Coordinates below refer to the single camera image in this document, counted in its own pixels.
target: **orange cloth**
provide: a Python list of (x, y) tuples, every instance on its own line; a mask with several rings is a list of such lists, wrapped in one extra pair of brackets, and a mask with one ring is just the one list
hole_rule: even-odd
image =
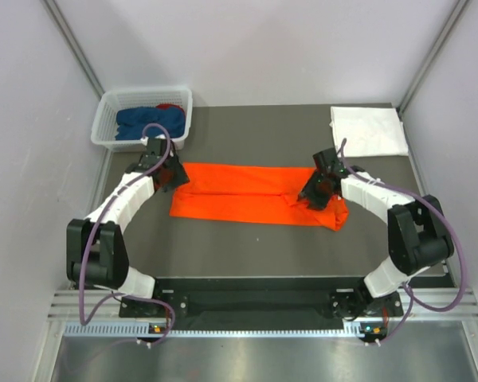
[(244, 223), (324, 226), (339, 230), (349, 211), (333, 196), (326, 209), (307, 209), (297, 195), (313, 173), (306, 167), (184, 163), (190, 182), (175, 190), (170, 216)]

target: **white plastic basket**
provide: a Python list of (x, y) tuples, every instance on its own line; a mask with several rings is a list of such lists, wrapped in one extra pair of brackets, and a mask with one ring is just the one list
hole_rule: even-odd
[(111, 90), (103, 94), (96, 117), (92, 124), (90, 139), (96, 145), (104, 146), (112, 151), (141, 151), (145, 146), (139, 140), (116, 141), (117, 112), (132, 107), (156, 107), (160, 103), (172, 103), (184, 109), (186, 125), (182, 137), (173, 138), (175, 147), (180, 150), (190, 133), (191, 112), (193, 110), (193, 96), (191, 90), (182, 87), (170, 88), (129, 88)]

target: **white wall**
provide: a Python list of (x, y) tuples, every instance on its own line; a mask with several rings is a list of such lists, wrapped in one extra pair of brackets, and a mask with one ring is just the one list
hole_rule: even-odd
[(106, 90), (197, 105), (398, 104), (455, 0), (58, 0)]
[(478, 0), (404, 115), (427, 189), (461, 237), (478, 298)]
[(97, 101), (41, 2), (0, 1), (0, 381), (27, 379), (66, 280), (65, 227), (102, 158)]

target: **cable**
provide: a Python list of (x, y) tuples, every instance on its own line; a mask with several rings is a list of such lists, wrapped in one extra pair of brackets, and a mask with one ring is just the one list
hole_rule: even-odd
[[(166, 140), (168, 142), (170, 142), (170, 135), (168, 134), (167, 129), (165, 129), (163, 126), (161, 126), (158, 123), (147, 124), (143, 128), (142, 138), (146, 137), (147, 130), (151, 127), (158, 127), (161, 130), (161, 132), (163, 132), (163, 134), (165, 135)], [(86, 274), (86, 271), (87, 271), (87, 262), (88, 262), (88, 257), (90, 255), (90, 248), (92, 246), (92, 243), (94, 242), (94, 239), (96, 238), (97, 229), (98, 229), (100, 223), (103, 221), (104, 216), (106, 215), (108, 210), (111, 208), (111, 206), (116, 201), (116, 199), (120, 196), (121, 193), (123, 193), (127, 188), (131, 187), (133, 184), (135, 184), (137, 181), (139, 181), (143, 177), (149, 176), (151, 173), (156, 171), (166, 161), (166, 159), (168, 158), (168, 155), (170, 154), (171, 146), (172, 146), (171, 144), (167, 144), (167, 149), (165, 150), (165, 153), (163, 154), (163, 156), (161, 157), (159, 162), (157, 162), (153, 167), (151, 167), (145, 173), (141, 173), (138, 177), (135, 177), (134, 179), (132, 179), (131, 181), (126, 183), (122, 188), (119, 189), (119, 191), (117, 191), (116, 195), (113, 195), (112, 197), (110, 197), (110, 200), (104, 206), (103, 211), (101, 212), (101, 214), (97, 218), (96, 222), (94, 223), (94, 225), (92, 227), (92, 230), (90, 231), (90, 235), (89, 235), (87, 243), (85, 245), (83, 259), (81, 260), (81, 270), (80, 270), (80, 279), (79, 279), (79, 287), (78, 287), (80, 324), (83, 325), (83, 326), (87, 325), (92, 320), (92, 318), (94, 317), (94, 314), (96, 314), (96, 311), (108, 299), (114, 298), (116, 300), (117, 297), (127, 297), (131, 300), (158, 304), (158, 305), (164, 306), (165, 310), (170, 311), (170, 315), (171, 315), (170, 324), (167, 324), (167, 327), (165, 328), (165, 330), (163, 332), (163, 335), (156, 342), (153, 342), (151, 345), (158, 345), (161, 342), (163, 342), (167, 338), (168, 333), (174, 327), (174, 324), (175, 324), (175, 311), (174, 311), (174, 309), (169, 304), (167, 304), (166, 302), (161, 301), (161, 300), (156, 300), (156, 299), (153, 299), (153, 298), (141, 298), (141, 297), (131, 296), (131, 295), (127, 295), (127, 294), (121, 294), (121, 293), (118, 293), (118, 294), (110, 293), (108, 296), (105, 296), (101, 300), (98, 301), (98, 303), (93, 307), (92, 311), (90, 312), (90, 314), (88, 315), (87, 318), (85, 318), (85, 311), (84, 311), (84, 289), (85, 289), (84, 285), (85, 285), (85, 274)], [(116, 345), (120, 345), (120, 344), (127, 343), (127, 342), (133, 342), (133, 341), (137, 341), (137, 340), (136, 339), (131, 339), (131, 338), (126, 338), (126, 339), (120, 339), (118, 341), (112, 342), (110, 345), (104, 347), (103, 349), (101, 349), (97, 353), (93, 354), (82, 365), (80, 365), (76, 369), (71, 369), (68, 366), (67, 356), (66, 356), (66, 354), (64, 354), (64, 366), (65, 366), (66, 370), (68, 371), (68, 373), (76, 374), (81, 369), (85, 368), (88, 364), (90, 364), (92, 361), (94, 361), (101, 354), (108, 351), (110, 348), (112, 348)]]
[[(146, 125), (143, 128), (143, 131), (142, 131), (142, 138), (146, 137), (147, 130), (151, 127), (158, 127), (161, 130), (161, 132), (163, 132), (163, 134), (165, 135), (167, 141), (170, 142), (170, 135), (168, 134), (167, 129), (165, 129), (159, 123), (149, 123), (148, 125)], [(147, 177), (150, 174), (152, 174), (154, 171), (156, 171), (166, 161), (166, 159), (168, 158), (168, 155), (170, 154), (170, 146), (171, 146), (170, 144), (167, 144), (167, 149), (165, 150), (165, 153), (163, 154), (163, 156), (161, 157), (159, 162), (157, 162), (154, 166), (152, 166), (146, 172), (141, 173), (138, 177), (135, 177), (134, 179), (130, 180), (123, 187), (121, 187), (115, 195), (112, 195), (110, 197), (108, 203), (103, 207), (103, 211), (101, 211), (101, 214), (99, 215), (96, 222), (92, 226), (92, 230), (90, 231), (90, 235), (88, 236), (87, 244), (85, 245), (85, 249), (84, 249), (84, 253), (83, 253), (83, 259), (81, 260), (81, 270), (80, 270), (80, 279), (79, 279), (79, 288), (78, 288), (79, 289), (78, 290), (78, 304), (79, 304), (79, 308), (80, 308), (79, 309), (79, 311), (80, 311), (80, 324), (83, 325), (83, 326), (87, 325), (92, 320), (92, 317), (94, 317), (94, 314), (96, 313), (96, 311), (99, 309), (99, 307), (101, 305), (103, 305), (103, 303), (106, 300), (108, 300), (109, 298), (114, 296), (114, 294), (110, 294), (109, 296), (106, 296), (103, 299), (101, 299), (96, 304), (96, 306), (94, 306), (94, 309), (92, 309), (92, 311), (88, 315), (88, 317), (85, 318), (84, 290), (85, 290), (85, 275), (86, 275), (86, 272), (87, 272), (87, 262), (88, 262), (88, 257), (90, 256), (90, 248), (92, 247), (94, 239), (96, 238), (96, 233), (97, 233), (97, 230), (100, 226), (100, 223), (103, 221), (103, 219), (106, 216), (108, 210), (111, 208), (111, 206), (116, 201), (116, 199), (120, 196), (121, 193), (123, 193), (126, 189), (128, 189), (132, 185), (134, 185), (140, 179), (142, 179), (144, 177)]]
[[(345, 144), (347, 143), (347, 139), (344, 138), (342, 141), (342, 144), (339, 148), (340, 154), (340, 159), (342, 160), (343, 165), (345, 168), (353, 174), (355, 177), (357, 177), (360, 181), (364, 181), (366, 183), (369, 182), (368, 179), (362, 177), (358, 173), (356, 173), (347, 163), (347, 160), (345, 159)], [(459, 259), (459, 264), (460, 264), (460, 285), (459, 285), (459, 290), (456, 294), (456, 297), (453, 299), (452, 302), (449, 303), (447, 306), (443, 307), (437, 307), (437, 306), (431, 306), (426, 303), (424, 303), (422, 300), (414, 296), (413, 290), (408, 286), (404, 285), (403, 288), (406, 291), (406, 293), (411, 297), (411, 300), (414, 300), (417, 302), (419, 305), (423, 306), (427, 310), (431, 310), (434, 312), (447, 312), (454, 307), (456, 307), (459, 303), (460, 300), (464, 297), (465, 293), (465, 288), (468, 284), (468, 271), (467, 271), (467, 265), (465, 262), (465, 257), (464, 257), (464, 251), (462, 249), (462, 244), (459, 241), (458, 235), (456, 234), (455, 230), (453, 229), (452, 225), (448, 222), (448, 220), (443, 216), (441, 212), (439, 212), (433, 205), (431, 205), (428, 201), (423, 199), (420, 195), (413, 193), (412, 191), (409, 191), (407, 189), (403, 189), (401, 187), (397, 187), (394, 185), (387, 185), (386, 183), (375, 183), (377, 187), (381, 187), (383, 189), (388, 189), (390, 191), (394, 191), (396, 193), (404, 193), (405, 195), (408, 195), (410, 197), (413, 197), (415, 200), (419, 201), (422, 203), (429, 211), (446, 227), (446, 230), (448, 231), (449, 235), (452, 238), (453, 243), (455, 244), (456, 248), (456, 253)]]
[[(96, 306), (94, 306), (94, 309), (92, 309), (92, 312), (90, 313), (89, 317), (92, 318), (94, 313), (99, 309), (99, 307), (105, 302), (106, 300), (110, 298), (117, 298), (117, 297), (127, 297), (130, 300), (136, 300), (136, 301), (141, 301), (141, 302), (149, 302), (149, 303), (154, 303), (163, 306), (168, 312), (170, 312), (171, 320), (170, 324), (168, 324), (167, 320), (167, 327), (163, 331), (163, 335), (156, 339), (154, 342), (149, 343), (149, 349), (152, 346), (159, 345), (161, 342), (165, 341), (167, 339), (168, 334), (171, 332), (172, 328), (174, 327), (175, 324), (175, 311), (174, 308), (172, 308), (169, 304), (167, 304), (164, 301), (161, 300), (156, 300), (153, 298), (141, 298), (141, 297), (136, 297), (136, 296), (131, 296), (129, 294), (123, 294), (123, 293), (110, 293), (108, 296), (104, 297), (101, 299)], [(61, 351), (63, 352), (63, 361), (64, 361), (64, 367), (67, 371), (68, 374), (77, 374), (79, 371), (81, 371), (83, 368), (86, 368), (90, 363), (92, 363), (97, 357), (101, 356), (103, 353), (107, 352), (109, 349), (115, 347), (116, 345), (120, 345), (123, 343), (128, 343), (128, 342), (137, 342), (138, 340), (136, 338), (121, 338), (117, 341), (112, 342), (111, 344), (105, 346), (101, 350), (98, 350), (94, 354), (92, 354), (87, 360), (85, 360), (80, 366), (77, 368), (70, 368), (69, 363), (67, 361), (67, 352), (65, 352), (65, 349), (62, 349)]]
[[(119, 302), (120, 304), (122, 304), (122, 300), (119, 300), (116, 296), (121, 297), (120, 294), (114, 294), (114, 293), (112, 292), (112, 298), (113, 298), (115, 301), (117, 301), (117, 302)], [(168, 326), (170, 325), (170, 324), (169, 324), (169, 322), (170, 322), (170, 311), (168, 310), (168, 308), (167, 308), (166, 306), (163, 306), (163, 307), (165, 308), (165, 324), (166, 324), (166, 326), (168, 327)]]
[(388, 309), (383, 306), (382, 307), (382, 324), (388, 329), (388, 325), (390, 324), (390, 315), (388, 314)]
[(395, 328), (393, 330), (391, 330), (390, 333), (388, 333), (387, 336), (385, 336), (382, 340), (381, 340), (381, 343), (385, 343), (386, 341), (388, 341), (390, 338), (393, 338), (393, 336), (400, 330), (400, 328), (402, 327), (402, 325), (404, 325), (404, 323), (407, 321), (407, 318), (409, 318), (410, 314), (411, 314), (411, 310), (413, 309), (413, 305), (414, 305), (414, 298), (412, 297), (409, 297), (409, 306), (407, 307), (407, 310), (406, 312), (404, 313), (404, 316), (402, 317), (402, 319), (400, 320), (400, 322), (397, 324), (397, 326), (395, 326)]

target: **dark gray mat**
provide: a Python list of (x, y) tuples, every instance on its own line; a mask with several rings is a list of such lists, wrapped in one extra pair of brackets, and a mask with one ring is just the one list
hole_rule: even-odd
[[(183, 162), (314, 166), (332, 146), (327, 105), (202, 107), (193, 111)], [(108, 195), (139, 154), (113, 154)], [(383, 181), (417, 191), (407, 157), (356, 158)], [(125, 233), (131, 265), (153, 276), (365, 275), (387, 256), (386, 226), (349, 203), (339, 232), (325, 228), (191, 220), (168, 216), (171, 195), (157, 194)], [(442, 274), (442, 267), (427, 272)]]

